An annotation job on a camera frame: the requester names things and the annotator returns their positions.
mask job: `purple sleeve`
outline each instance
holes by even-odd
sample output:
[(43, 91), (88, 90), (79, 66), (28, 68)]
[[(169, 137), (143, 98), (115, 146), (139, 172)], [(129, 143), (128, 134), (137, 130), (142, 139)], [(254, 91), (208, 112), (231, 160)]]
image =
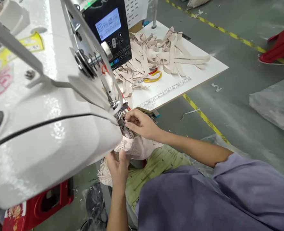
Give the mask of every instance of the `purple sleeve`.
[(262, 161), (234, 153), (216, 164), (213, 179), (239, 206), (284, 231), (284, 175)]

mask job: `hand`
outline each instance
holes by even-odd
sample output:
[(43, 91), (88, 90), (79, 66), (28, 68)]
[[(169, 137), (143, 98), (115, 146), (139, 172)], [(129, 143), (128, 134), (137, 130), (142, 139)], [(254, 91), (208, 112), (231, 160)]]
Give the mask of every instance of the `hand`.
[(140, 110), (133, 109), (129, 111), (125, 116), (125, 120), (128, 121), (126, 127), (132, 131), (149, 140), (162, 142), (164, 131), (161, 130), (148, 115)]
[(115, 154), (112, 153), (106, 156), (106, 160), (112, 177), (113, 191), (116, 190), (121, 194), (125, 194), (129, 165), (129, 160), (126, 158), (126, 152), (124, 150), (119, 152), (119, 162), (117, 161)]

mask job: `pants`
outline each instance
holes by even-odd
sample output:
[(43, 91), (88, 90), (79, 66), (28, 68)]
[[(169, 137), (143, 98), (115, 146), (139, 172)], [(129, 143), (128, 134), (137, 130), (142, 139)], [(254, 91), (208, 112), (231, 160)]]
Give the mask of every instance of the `pants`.
[(146, 160), (145, 168), (129, 170), (126, 199), (134, 213), (140, 191), (146, 182), (181, 165), (192, 165), (182, 153), (166, 144), (155, 149)]

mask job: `ruler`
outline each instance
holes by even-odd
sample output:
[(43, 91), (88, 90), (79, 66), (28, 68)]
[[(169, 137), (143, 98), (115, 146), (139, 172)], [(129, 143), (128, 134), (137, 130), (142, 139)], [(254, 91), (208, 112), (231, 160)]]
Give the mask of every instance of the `ruler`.
[(182, 81), (175, 83), (173, 86), (165, 89), (164, 91), (160, 92), (159, 94), (155, 95), (154, 97), (152, 97), (152, 98), (148, 99), (147, 101), (141, 103), (138, 107), (146, 109), (145, 107), (147, 107), (151, 103), (162, 98), (163, 96), (167, 95), (168, 93), (174, 91), (175, 89), (179, 88), (181, 85), (185, 84), (186, 82), (189, 82), (190, 80), (191, 80), (191, 78), (186, 76), (186, 78), (183, 79)]

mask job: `lap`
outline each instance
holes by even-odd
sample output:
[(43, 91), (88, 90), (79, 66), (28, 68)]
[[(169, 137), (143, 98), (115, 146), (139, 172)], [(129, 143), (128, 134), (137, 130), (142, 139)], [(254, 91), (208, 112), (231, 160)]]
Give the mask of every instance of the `lap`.
[(145, 168), (129, 170), (126, 199), (132, 210), (135, 212), (140, 191), (146, 182), (181, 165), (192, 165), (192, 163), (182, 153), (165, 144), (152, 152)]

